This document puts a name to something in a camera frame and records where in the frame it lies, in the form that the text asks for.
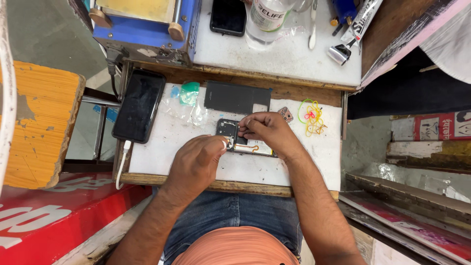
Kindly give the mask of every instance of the glue tube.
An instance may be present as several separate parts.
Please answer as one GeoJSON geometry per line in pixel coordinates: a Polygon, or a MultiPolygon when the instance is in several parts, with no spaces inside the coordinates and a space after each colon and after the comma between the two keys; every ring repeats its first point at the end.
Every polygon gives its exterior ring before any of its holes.
{"type": "Polygon", "coordinates": [[[351,42],[354,39],[354,35],[358,41],[356,41],[353,45],[358,46],[357,43],[363,38],[366,29],[370,25],[371,21],[373,20],[374,15],[378,11],[383,0],[367,0],[361,10],[358,12],[358,15],[353,20],[351,26],[347,29],[345,34],[340,38],[344,42],[351,42]]]}

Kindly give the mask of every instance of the green rubber band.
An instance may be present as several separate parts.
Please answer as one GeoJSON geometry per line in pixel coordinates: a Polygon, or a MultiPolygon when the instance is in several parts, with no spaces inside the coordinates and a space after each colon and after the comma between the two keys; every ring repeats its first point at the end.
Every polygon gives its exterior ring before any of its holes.
{"type": "Polygon", "coordinates": [[[303,123],[303,124],[306,124],[306,123],[303,122],[303,121],[301,121],[301,119],[299,118],[299,110],[301,109],[302,104],[304,104],[307,100],[310,100],[312,103],[314,103],[314,101],[312,101],[312,99],[305,99],[305,100],[303,100],[303,101],[301,102],[301,105],[300,105],[299,108],[298,108],[298,120],[299,120],[301,123],[303,123]]]}

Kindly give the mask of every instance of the black power cord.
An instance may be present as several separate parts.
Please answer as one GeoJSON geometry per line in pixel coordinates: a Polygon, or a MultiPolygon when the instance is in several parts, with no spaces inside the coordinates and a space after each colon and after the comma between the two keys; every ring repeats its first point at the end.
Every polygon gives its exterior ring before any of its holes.
{"type": "Polygon", "coordinates": [[[110,75],[110,76],[111,76],[111,88],[113,88],[113,93],[116,96],[116,99],[119,100],[118,91],[116,91],[116,85],[114,84],[114,75],[110,75]]]}
{"type": "Polygon", "coordinates": [[[111,87],[116,99],[118,99],[119,95],[116,90],[114,75],[116,74],[116,66],[124,57],[129,57],[129,52],[123,46],[107,46],[106,61],[108,62],[108,73],[111,76],[111,87]]]}

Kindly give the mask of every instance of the bottle label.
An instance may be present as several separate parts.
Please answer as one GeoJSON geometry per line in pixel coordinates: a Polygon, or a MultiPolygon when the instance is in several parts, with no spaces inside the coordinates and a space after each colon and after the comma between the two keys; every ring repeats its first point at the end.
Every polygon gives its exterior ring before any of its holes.
{"type": "Polygon", "coordinates": [[[288,15],[288,11],[276,12],[267,8],[262,1],[253,0],[250,8],[250,18],[253,23],[261,30],[273,32],[281,28],[288,15]]]}

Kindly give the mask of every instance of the plastic bottle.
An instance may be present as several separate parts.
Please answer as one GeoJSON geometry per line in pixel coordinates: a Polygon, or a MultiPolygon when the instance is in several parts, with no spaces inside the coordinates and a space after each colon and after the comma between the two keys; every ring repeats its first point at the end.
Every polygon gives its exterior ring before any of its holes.
{"type": "Polygon", "coordinates": [[[294,4],[298,0],[253,0],[245,26],[245,40],[255,50],[265,50],[278,37],[294,4]]]}

